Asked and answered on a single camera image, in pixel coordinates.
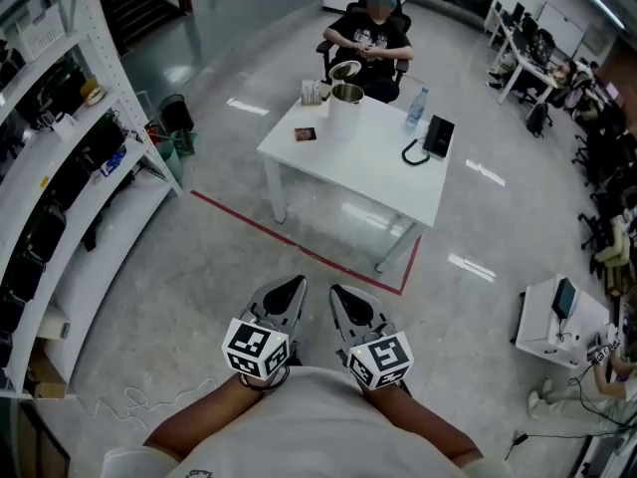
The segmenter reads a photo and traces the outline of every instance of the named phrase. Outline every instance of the staircase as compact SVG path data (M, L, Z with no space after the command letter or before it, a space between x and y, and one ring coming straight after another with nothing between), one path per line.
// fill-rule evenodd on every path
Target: staircase
M183 15L167 0L101 0L120 55L161 25Z

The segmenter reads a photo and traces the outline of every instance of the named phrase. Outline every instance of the gray floor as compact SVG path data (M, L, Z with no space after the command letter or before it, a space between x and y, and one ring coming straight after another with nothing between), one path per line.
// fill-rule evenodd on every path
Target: gray floor
M148 91L158 105L223 52L242 48L260 30L316 1L192 0L191 15L151 33L121 62L135 91Z
M334 282L347 283L380 298L407 332L416 356L408 377L414 396L467 431L485 453L504 457L516 431L585 433L576 425L529 420L529 390L548 374L558 383L568 374L509 344L519 292L527 285L561 273L603 302L579 249L583 231L576 215L592 206L569 161L576 126L551 109L554 127L546 129L545 139L534 139L524 126L529 107L514 99L499 106L497 93L484 86L496 55L486 36L410 4L406 12L413 20L409 36L416 59L394 105L406 110L426 84L427 114L453 121L456 142L436 225L423 237L403 295L337 272L192 195L171 199L129 254L86 341L73 387L91 413L101 396L125 415L130 402L123 389L129 385L145 391L153 406L173 401L206 377L220 382L229 374L219 351L229 319L259 285L302 273L310 281L305 363L340 368L326 294ZM333 19L317 14L232 76L220 81L204 73L185 88L200 133L198 153L185 165L185 184L371 275L373 259L395 238L392 232L400 232L400 221L384 208L285 170L290 214L280 226L271 215L256 152L299 96L300 80L321 76L314 48ZM239 110L230 101L267 113ZM493 281L457 267L453 256L492 271ZM179 405L211 386L182 397ZM148 428L140 430L103 406L93 420L73 400L39 405L82 477L97 476L106 450L142 441L174 410L142 412ZM514 450L510 463L518 477L563 477L580 445L530 439Z

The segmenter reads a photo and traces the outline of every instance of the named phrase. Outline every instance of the bucket lid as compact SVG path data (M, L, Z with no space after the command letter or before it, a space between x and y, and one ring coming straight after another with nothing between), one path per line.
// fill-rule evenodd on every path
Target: bucket lid
M336 64L329 70L329 77L333 80L344 81L358 74L360 71L360 62L356 60L346 60L340 64Z

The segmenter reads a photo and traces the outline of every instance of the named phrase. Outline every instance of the small card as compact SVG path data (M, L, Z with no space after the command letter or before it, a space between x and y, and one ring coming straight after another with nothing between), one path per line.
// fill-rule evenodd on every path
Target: small card
M296 127L295 138L297 141L311 141L317 139L317 132L313 127Z

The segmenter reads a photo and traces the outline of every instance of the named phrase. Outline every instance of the white cable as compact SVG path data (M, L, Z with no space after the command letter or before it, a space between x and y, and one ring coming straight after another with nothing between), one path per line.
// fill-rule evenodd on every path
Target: white cable
M138 389L134 386L127 386L123 389L123 394L126 395L126 397L128 398L128 400L130 400L132 402L132 405L130 405L129 407L126 408L125 413L126 416L122 417L119 414L117 414L114 409L112 409L112 407L110 407L106 401L100 396L98 398L98 402L96 403L96 409L95 412L93 414L89 414L87 412L87 410L84 408L84 406L82 405L82 402L80 401L80 399L75 396L75 397L71 397L71 398L39 398L39 400L75 400L79 405L80 405L80 409L83 411L83 413L89 418L89 419L96 419L98 417L98 411L100 410L100 404L103 405L107 411L110 412L110 414L112 414L115 419L117 419L117 421L129 421L132 420L136 425L137 428L139 428L140 430L146 430L148 428L148 425L146 425L146 423L144 423L141 419L139 419L136 416L133 416L130 412L133 409L142 409L145 410L146 412L150 412L153 411L154 409L156 409L157 407L172 407L173 405L176 405L179 400L181 399L182 396L186 395L186 394L190 394L190 393L194 393L195 391L198 391L199 389L201 389L203 387L203 385L206 382L212 382L214 384L213 389L217 388L217 381L216 379L212 378L212 377L208 377L206 379L203 380L203 382L201 382L201 384L199 384L199 386L195 387L194 389L186 389L184 391L181 391L177 397L174 399L174 401L172 402L159 402L155 405L153 405L152 407L148 407L148 396L146 395L146 393L144 393L141 389ZM141 401L137 401L135 398L133 398L132 396L130 396L130 391L136 391L139 394L139 398Z

